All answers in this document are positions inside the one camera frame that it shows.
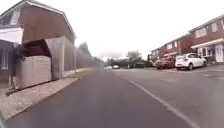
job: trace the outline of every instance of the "dark car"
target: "dark car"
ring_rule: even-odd
[[[156,61],[157,69],[174,68],[174,67],[175,67],[175,59],[173,58],[160,58]]]

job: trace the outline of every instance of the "red brick wall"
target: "red brick wall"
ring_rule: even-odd
[[[174,42],[171,42],[171,43],[172,43],[172,48],[171,49],[167,49],[167,45],[170,44],[170,43],[168,43],[164,46],[165,54],[178,52],[178,43],[177,43],[177,47],[175,47]]]
[[[166,54],[166,47],[165,46],[162,46],[160,49],[159,49],[159,58],[163,58],[164,55]]]
[[[25,6],[21,10],[19,23],[24,28],[23,43],[59,36],[66,36],[74,42],[74,36],[61,14],[35,6]]]
[[[223,19],[219,19],[216,21],[216,24],[218,26],[218,31],[216,32],[212,32],[212,23],[205,26],[206,28],[206,32],[207,34],[203,37],[199,37],[199,38],[196,38],[195,37],[195,31],[191,32],[191,36],[192,36],[192,40],[193,40],[193,45],[197,45],[197,44],[202,44],[202,43],[205,43],[205,42],[208,42],[208,41],[212,41],[212,40],[215,40],[215,39],[219,39],[219,38],[223,38],[224,37],[224,30],[223,30],[223,26],[222,26],[222,21]]]
[[[187,35],[179,40],[181,54],[190,53],[193,52],[193,49],[191,48],[193,40],[191,35]]]

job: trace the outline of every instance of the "asphalt road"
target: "asphalt road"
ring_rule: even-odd
[[[9,128],[189,128],[112,71],[97,70],[7,121]]]
[[[168,102],[201,128],[224,128],[224,70],[116,70]]]

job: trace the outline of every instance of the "sky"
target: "sky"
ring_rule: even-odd
[[[93,56],[125,57],[151,50],[224,14],[222,0],[38,0],[64,11],[77,36]],[[19,0],[0,4],[0,13]]]

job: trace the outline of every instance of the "door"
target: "door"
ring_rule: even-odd
[[[215,45],[215,58],[216,62],[224,62],[223,44]]]
[[[194,67],[198,67],[198,66],[200,66],[200,58],[198,57],[198,55],[197,54],[190,54],[189,56],[188,56],[188,58],[190,58],[190,60],[191,60],[191,62],[193,63],[193,66]]]

